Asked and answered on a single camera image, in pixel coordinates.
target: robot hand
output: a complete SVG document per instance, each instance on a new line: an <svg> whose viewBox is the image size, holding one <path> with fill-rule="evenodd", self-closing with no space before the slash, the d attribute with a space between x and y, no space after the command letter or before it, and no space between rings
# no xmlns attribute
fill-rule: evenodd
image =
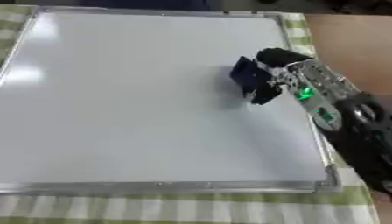
<svg viewBox="0 0 392 224"><path fill-rule="evenodd" d="M392 115L371 94L313 58L279 48L241 57L230 77L254 104L286 86L367 185L392 197Z"/></svg>

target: green checkered tablecloth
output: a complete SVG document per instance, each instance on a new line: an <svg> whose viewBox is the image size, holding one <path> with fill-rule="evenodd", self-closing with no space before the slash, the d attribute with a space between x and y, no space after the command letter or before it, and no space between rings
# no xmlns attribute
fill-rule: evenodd
<svg viewBox="0 0 392 224"><path fill-rule="evenodd" d="M4 59L30 10L0 6ZM315 55L302 14L283 14L293 49ZM335 155L342 192L132 194L129 196L0 196L0 224L262 223L376 224L368 189Z"/></svg>

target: wooden table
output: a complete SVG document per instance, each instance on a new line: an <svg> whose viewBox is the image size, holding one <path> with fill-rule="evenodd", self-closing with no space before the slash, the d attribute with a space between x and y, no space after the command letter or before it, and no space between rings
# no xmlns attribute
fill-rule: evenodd
<svg viewBox="0 0 392 224"><path fill-rule="evenodd" d="M307 15L306 19L319 58L392 108L392 17ZM392 204L380 193L373 195L381 223L390 223Z"/></svg>

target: whiteboard frame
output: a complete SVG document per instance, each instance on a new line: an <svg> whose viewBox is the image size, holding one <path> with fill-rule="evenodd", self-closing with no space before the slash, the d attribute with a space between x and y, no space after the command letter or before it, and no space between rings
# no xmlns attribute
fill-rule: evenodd
<svg viewBox="0 0 392 224"><path fill-rule="evenodd" d="M31 14L24 24L14 46L0 68L0 79L11 63L14 54L18 51L25 34L32 28L39 15L43 12L72 12L94 14L121 14L121 15L151 15L151 16L188 16L188 17L217 17L217 18L271 18L281 28L284 44L291 49L287 31L284 29L284 20L278 12L199 12L199 11L168 11L168 10L123 10L107 8L84 8L63 6L34 6ZM0 194L128 194L128 193L224 193L224 192L266 192L266 193L311 193L335 192L341 189L341 182L337 173L336 164L331 152L328 150L326 140L321 136L317 127L309 117L309 126L318 152L325 167L326 179L323 181L217 181L217 182L75 182L75 183L0 183Z"/></svg>

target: whiteboard surface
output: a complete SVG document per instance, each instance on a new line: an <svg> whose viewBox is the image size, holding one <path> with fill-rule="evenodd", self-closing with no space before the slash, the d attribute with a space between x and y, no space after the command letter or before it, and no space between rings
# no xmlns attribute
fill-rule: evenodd
<svg viewBox="0 0 392 224"><path fill-rule="evenodd" d="M41 14L0 87L0 182L324 180L299 104L228 78L266 47L268 18Z"/></svg>

